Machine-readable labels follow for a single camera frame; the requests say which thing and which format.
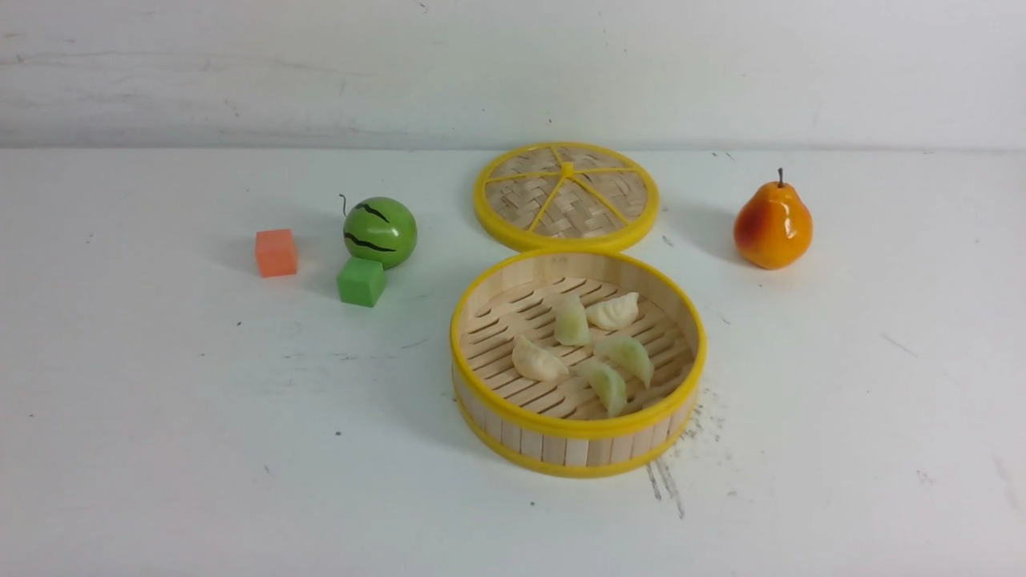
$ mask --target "white wall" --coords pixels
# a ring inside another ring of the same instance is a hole
[[[0,145],[1026,148],[1026,0],[0,0]]]

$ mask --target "block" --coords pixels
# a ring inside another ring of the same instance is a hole
[[[265,278],[295,274],[299,255],[295,253],[292,231],[283,228],[258,232],[256,266],[260,267],[260,275]]]
[[[378,261],[353,257],[336,279],[344,303],[372,307],[385,291],[385,266]]]

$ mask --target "toy dumpling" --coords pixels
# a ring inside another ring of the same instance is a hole
[[[627,383],[620,373],[604,362],[589,358],[577,367],[577,374],[595,389],[595,394],[598,395],[602,407],[605,407],[608,418],[623,413],[624,407],[627,406]]]
[[[644,350],[644,345],[634,337],[614,335],[603,339],[595,345],[595,354],[609,357],[628,373],[641,379],[644,388],[652,385],[652,374],[656,372],[656,368],[648,358],[648,351]]]
[[[517,373],[536,381],[551,381],[570,374],[556,355],[530,342],[523,335],[513,338],[513,367]]]
[[[556,307],[556,341],[559,344],[580,347],[591,342],[588,317],[581,304],[581,297],[567,295]]]
[[[604,331],[624,329],[638,316],[638,294],[628,293],[623,297],[595,303],[586,310],[588,320]]]

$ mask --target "woven bamboo lid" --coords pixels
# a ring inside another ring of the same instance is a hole
[[[474,187],[474,210],[515,251],[623,251],[656,223],[659,191],[648,172],[611,150],[543,143],[507,152]]]

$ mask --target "black stripe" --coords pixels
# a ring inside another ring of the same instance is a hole
[[[373,215],[373,216],[378,217],[379,219],[381,219],[381,220],[385,221],[385,222],[386,222],[386,223],[388,223],[388,224],[392,224],[392,223],[389,223],[389,220],[388,220],[388,217],[386,217],[385,215],[382,215],[382,214],[381,214],[381,213],[379,213],[378,210],[374,210],[374,209],[373,209],[373,208],[371,208],[371,207],[370,207],[370,205],[369,205],[369,204],[367,204],[366,202],[360,202],[360,203],[359,203],[359,204],[357,204],[356,206],[353,206],[353,210],[359,210],[360,208],[363,208],[363,209],[364,209],[364,210],[366,210],[367,213],[370,213],[371,215]]]
[[[384,246],[379,246],[379,245],[374,244],[373,242],[367,242],[366,240],[360,240],[359,238],[356,238],[356,236],[354,236],[353,233],[351,233],[351,232],[347,232],[346,233],[346,238],[352,240],[353,244],[356,244],[357,246],[366,246],[367,248],[370,248],[370,249],[373,249],[373,251],[380,251],[382,253],[395,253],[395,248],[386,248]]]

